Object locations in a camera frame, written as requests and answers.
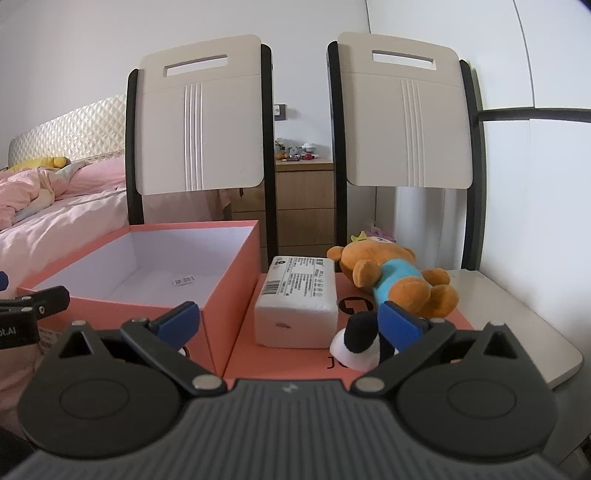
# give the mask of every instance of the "black and white plush toy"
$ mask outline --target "black and white plush toy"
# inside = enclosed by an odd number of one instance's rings
[[[378,312],[357,312],[337,332],[330,353],[353,370],[368,372],[397,353],[378,331]]]

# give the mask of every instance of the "triangular cutout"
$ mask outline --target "triangular cutout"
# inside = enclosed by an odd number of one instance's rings
[[[91,355],[90,347],[86,343],[84,334],[82,332],[74,332],[68,343],[64,346],[60,353],[60,358],[70,358],[73,356]]]
[[[486,349],[484,350],[485,355],[490,356],[501,356],[504,358],[517,358],[517,354],[513,350],[513,347],[508,342],[507,338],[501,332],[495,332],[491,341],[488,342]]]

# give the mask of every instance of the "teddy bear leg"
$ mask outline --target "teddy bear leg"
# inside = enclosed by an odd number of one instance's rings
[[[460,297],[451,285],[437,285],[431,289],[427,303],[417,312],[423,318],[445,318],[457,307]]]
[[[429,270],[421,270],[423,278],[431,285],[449,285],[450,277],[442,268],[430,268]]]
[[[431,285],[419,277],[404,277],[390,287],[388,300],[410,313],[417,313],[429,300]]]

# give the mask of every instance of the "headboard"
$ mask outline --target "headboard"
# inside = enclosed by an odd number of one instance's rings
[[[77,108],[14,138],[8,165],[39,157],[70,161],[110,157],[125,150],[126,95]]]

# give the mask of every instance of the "box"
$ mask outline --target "box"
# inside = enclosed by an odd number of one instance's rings
[[[362,373],[343,367],[332,357],[328,349],[287,349],[257,345],[254,332],[254,304],[265,283],[265,277],[266,275],[261,275],[258,281],[224,378],[230,384],[238,378],[269,380],[339,378],[348,389],[353,380],[360,377]],[[356,288],[342,273],[336,275],[336,290],[339,301],[338,330],[346,327],[350,315],[376,308],[372,295]],[[447,319],[458,329],[473,329],[458,309],[454,310]]]
[[[69,290],[69,308],[39,322],[57,332],[74,320],[117,329],[133,317],[155,319],[193,301],[201,324],[186,345],[189,358],[221,375],[260,275],[255,220],[152,224],[110,233],[26,279],[17,291]]]

